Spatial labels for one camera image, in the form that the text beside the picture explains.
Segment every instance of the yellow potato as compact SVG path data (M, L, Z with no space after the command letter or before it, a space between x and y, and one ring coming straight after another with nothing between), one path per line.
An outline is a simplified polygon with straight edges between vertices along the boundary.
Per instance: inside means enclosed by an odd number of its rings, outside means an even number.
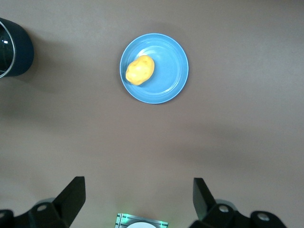
M125 77L133 85L139 86L152 76L153 71L153 59L150 56L139 56L129 64Z

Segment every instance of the blue plate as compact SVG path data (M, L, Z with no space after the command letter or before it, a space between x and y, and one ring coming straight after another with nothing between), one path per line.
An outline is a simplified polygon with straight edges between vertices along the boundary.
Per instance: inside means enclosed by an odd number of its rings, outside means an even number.
M155 67L150 79L136 86L125 78L125 72L129 64L142 55L150 56ZM126 90L149 104L174 98L185 86L188 72L188 60L182 47L174 39L159 33L145 34L133 40L120 61L120 77Z

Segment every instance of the plate rim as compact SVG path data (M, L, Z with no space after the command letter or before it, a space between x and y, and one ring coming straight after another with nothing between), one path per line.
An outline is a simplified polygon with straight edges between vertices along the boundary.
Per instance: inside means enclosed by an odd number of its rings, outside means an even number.
M146 101L146 100L144 100L144 99L140 99L140 98L136 97L136 96L135 96L134 94L132 94L132 93L129 91L129 89L127 88L127 86L126 86L126 84L125 84L125 82L124 82L124 80L123 80L123 75L122 75L122 60L123 60L123 57L125 56L126 51L127 51L128 48L129 48L129 46L131 46L136 40L141 39L142 37L153 36L153 35L166 37L166 38L172 40L174 43L176 43L177 46L178 46L178 47L180 48L180 50L182 51L182 54L185 56L186 63L187 63L187 64L186 64L186 65L187 65L186 76L185 76L185 78L184 78L184 81L183 81L182 84L181 84L180 90L178 90L173 96L170 96L169 99L161 100L161 101L158 101L158 102L149 102L149 101ZM126 90L128 91L128 93L129 93L131 96L133 96L135 99L137 99L137 100L139 100L139 101L141 101L141 102L147 103L147 104L153 104L153 105L155 105L155 104L162 104L162 103L165 103L165 102L168 102L168 101L172 100L173 98L175 98L175 97L183 90L183 88L184 88L184 86L186 85L186 82L187 82L187 80L188 80L188 75L189 75L189 61L188 61L188 57L187 57L187 55L186 55L185 50L183 49L183 47L182 47L175 39L173 39L172 37L170 37L170 36L168 36L168 35L162 34L162 33L147 33L147 34L143 34L143 35L141 35L141 36L135 38L134 40L132 40L132 41L128 44L128 46L125 48L125 50L123 51L123 54L122 54L122 56L121 56L121 59L120 59L119 73L120 73L120 78L121 78L121 81L122 81L122 83L123 83L125 89L126 89Z

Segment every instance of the dark blue bowl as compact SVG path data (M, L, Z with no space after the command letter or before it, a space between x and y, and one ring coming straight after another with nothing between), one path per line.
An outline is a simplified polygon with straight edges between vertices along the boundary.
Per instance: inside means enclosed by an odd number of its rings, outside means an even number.
M0 77L22 75L33 59L33 44L23 27L0 18Z

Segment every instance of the screw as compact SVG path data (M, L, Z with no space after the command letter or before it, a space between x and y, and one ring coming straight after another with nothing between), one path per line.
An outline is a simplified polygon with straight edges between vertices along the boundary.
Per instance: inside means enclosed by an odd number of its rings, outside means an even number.
M37 211L43 211L43 210L45 210L46 208L47 208L46 205L41 205L41 206L39 206L39 207L37 208Z
M229 212L228 207L226 207L225 205L221 205L221 206L219 207L219 210L220 210L221 212L224 212L224 213Z
M268 215L264 214L264 213L258 213L258 218L262 221L266 221L268 222L270 220L270 218L268 217Z

